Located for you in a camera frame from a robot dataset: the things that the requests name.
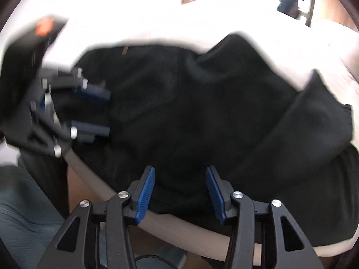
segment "white surface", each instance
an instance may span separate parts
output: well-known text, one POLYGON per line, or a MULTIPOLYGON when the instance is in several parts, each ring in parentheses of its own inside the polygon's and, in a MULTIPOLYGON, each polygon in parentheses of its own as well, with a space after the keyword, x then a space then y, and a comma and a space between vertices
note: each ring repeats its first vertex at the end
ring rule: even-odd
MULTIPOLYGON (((197 1, 176 6, 178 0, 23 0, 0 34, 0 52, 16 31, 46 14, 70 17, 44 58, 44 64, 67 69, 89 47, 163 42, 205 52, 229 33, 242 33, 256 45, 268 64, 298 90, 305 86, 311 70, 319 69, 337 99, 353 105, 357 130, 359 87, 341 59, 328 45, 318 41, 310 28, 257 3, 197 1)), ((358 147, 357 138, 353 143, 358 147)), ((349 250, 357 237, 321 247, 317 253, 339 254, 349 250)), ((216 248, 216 241, 219 240, 213 239, 213 245, 208 243, 207 249, 216 248)))
POLYGON ((359 76, 359 33, 339 23, 321 20, 312 24, 317 38, 328 44, 351 74, 359 76))
POLYGON ((7 145, 6 142, 0 143, 0 167, 6 165, 18 165, 20 152, 17 148, 7 145))

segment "black cloth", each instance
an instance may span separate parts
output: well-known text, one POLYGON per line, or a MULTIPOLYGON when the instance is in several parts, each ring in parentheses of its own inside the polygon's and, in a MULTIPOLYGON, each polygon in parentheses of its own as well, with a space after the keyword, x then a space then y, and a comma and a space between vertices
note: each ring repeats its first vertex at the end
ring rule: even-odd
POLYGON ((109 108, 53 92, 60 120, 108 124, 109 139, 73 150, 114 190, 156 168, 150 209, 218 232, 205 168, 254 200, 278 198, 313 246, 358 226, 358 153, 350 106, 316 71, 297 92, 242 37, 204 54, 161 45, 94 49, 77 63, 112 92, 109 108))

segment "black gripper frame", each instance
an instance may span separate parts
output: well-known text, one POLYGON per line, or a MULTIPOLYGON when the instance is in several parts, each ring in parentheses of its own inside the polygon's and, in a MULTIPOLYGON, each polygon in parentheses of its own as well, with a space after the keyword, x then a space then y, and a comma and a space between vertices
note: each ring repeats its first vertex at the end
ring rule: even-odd
POLYGON ((45 106, 51 91, 69 89, 81 96, 109 101, 111 93, 88 84, 81 69, 63 72, 41 68, 47 48, 67 21, 54 18, 46 35, 36 34, 36 25, 7 48, 0 80, 0 140, 32 152, 61 157, 72 140, 93 142, 96 135, 108 136, 109 128, 72 121, 59 123, 53 103, 45 106))
POLYGON ((261 223, 262 269, 323 269, 322 263, 283 203, 253 201, 234 191, 214 166, 206 170, 206 183, 216 217, 232 225, 224 269, 252 269, 255 222, 261 223))
POLYGON ((155 170, 147 166, 141 179, 110 200, 83 200, 57 232, 37 269, 137 269, 129 225, 145 217, 155 182, 155 170), (100 222, 106 223, 107 267, 100 263, 100 222))

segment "black garment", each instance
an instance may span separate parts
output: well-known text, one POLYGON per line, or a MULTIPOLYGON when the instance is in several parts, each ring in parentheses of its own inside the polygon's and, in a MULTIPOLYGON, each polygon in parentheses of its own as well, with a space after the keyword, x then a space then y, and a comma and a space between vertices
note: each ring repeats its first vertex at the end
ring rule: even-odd
POLYGON ((294 19, 298 19, 299 18, 298 1, 299 0, 280 0, 280 4, 277 8, 277 11, 287 14, 288 16, 293 17, 294 19))
POLYGON ((77 66, 112 91, 109 109, 53 93, 60 120, 109 124, 109 140, 73 150, 114 190, 156 168, 150 209, 223 231, 205 168, 254 200, 278 198, 312 245, 350 239, 358 225, 358 153, 351 111, 317 72, 297 92, 250 44, 229 35, 205 54, 170 46, 87 52, 77 66))

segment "gray fabric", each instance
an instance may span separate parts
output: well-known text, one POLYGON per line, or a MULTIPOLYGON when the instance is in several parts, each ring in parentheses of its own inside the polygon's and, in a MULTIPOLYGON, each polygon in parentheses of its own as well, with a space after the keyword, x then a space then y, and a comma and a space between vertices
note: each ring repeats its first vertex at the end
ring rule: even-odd
POLYGON ((0 167, 0 237, 22 269, 35 269, 63 218, 22 167, 0 167))

